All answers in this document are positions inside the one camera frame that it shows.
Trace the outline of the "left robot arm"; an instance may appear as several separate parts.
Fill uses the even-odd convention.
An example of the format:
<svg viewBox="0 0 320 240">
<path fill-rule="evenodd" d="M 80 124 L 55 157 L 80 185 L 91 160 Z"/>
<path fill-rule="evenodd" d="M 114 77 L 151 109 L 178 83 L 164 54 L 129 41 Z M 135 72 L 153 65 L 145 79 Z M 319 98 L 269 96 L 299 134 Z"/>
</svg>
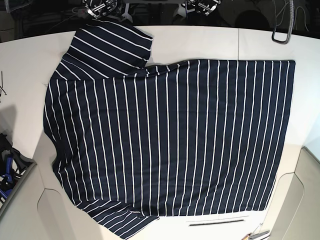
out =
<svg viewBox="0 0 320 240">
<path fill-rule="evenodd" d="M 210 15 L 217 6 L 221 3 L 220 0 L 188 0 L 187 4 L 192 6 L 197 13 L 205 16 Z"/>
</svg>

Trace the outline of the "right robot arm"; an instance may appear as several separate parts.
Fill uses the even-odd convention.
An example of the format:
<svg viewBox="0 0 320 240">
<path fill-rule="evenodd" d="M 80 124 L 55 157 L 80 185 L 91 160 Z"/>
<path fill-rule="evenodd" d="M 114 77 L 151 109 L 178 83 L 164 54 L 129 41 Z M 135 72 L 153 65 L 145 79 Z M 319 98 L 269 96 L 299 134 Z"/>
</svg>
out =
<svg viewBox="0 0 320 240">
<path fill-rule="evenodd" d="M 95 19 L 107 16 L 117 16 L 122 12 L 122 0 L 82 0 L 86 11 Z"/>
</svg>

